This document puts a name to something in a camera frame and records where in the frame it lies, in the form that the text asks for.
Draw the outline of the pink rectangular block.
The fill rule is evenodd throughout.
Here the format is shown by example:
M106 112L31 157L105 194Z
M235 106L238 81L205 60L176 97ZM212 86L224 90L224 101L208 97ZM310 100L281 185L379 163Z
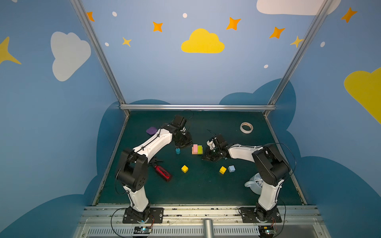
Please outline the pink rectangular block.
M194 144L192 146L192 152L191 152L193 155L196 155L198 154L198 145L197 144Z

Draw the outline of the yellow cube block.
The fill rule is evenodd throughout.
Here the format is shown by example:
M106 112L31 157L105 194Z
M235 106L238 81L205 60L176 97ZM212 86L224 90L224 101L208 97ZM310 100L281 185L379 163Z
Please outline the yellow cube block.
M189 168L186 165L183 165L181 170L183 173L186 173L189 170Z
M222 175L225 174L226 171L227 171L227 169L226 169L224 166L222 166L222 167L220 168L220 170L219 170L220 174L222 174Z

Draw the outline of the lime green rectangular block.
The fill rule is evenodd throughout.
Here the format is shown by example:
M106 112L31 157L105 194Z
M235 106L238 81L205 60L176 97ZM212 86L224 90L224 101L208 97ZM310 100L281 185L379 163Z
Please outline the lime green rectangular block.
M203 154L203 147L201 145L197 146L197 153L198 153L198 155Z

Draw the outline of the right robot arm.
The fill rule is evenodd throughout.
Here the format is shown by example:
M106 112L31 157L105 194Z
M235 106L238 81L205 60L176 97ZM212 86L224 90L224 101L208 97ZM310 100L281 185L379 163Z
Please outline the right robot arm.
M247 146L208 141L203 159L217 162L221 159L240 159L255 163L257 171L263 180L257 210L269 214L277 209L277 199L282 184L291 171L290 165L280 154L276 143L262 146Z

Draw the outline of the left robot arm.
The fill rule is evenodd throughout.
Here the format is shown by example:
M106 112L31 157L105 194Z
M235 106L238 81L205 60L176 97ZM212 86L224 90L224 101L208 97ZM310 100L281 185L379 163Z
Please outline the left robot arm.
M146 142L133 149L122 151L116 168L115 178L130 199L129 214L137 222L149 218L150 202L145 193L148 166L155 155L166 145L174 143L177 148L192 144L192 137L185 127L163 124Z

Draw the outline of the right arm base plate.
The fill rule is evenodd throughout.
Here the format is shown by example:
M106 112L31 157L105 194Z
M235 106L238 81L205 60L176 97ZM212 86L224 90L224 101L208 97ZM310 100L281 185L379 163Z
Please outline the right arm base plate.
M243 223L281 223L282 218L278 208L269 211L256 207L240 207L239 213Z

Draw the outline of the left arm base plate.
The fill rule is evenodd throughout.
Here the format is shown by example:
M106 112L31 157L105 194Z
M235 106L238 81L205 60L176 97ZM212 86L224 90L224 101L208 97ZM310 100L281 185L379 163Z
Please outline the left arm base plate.
M163 208L149 208L145 209L143 212L137 212L131 207L125 209L124 217L122 220L123 224L148 224L157 223L161 224L163 222Z

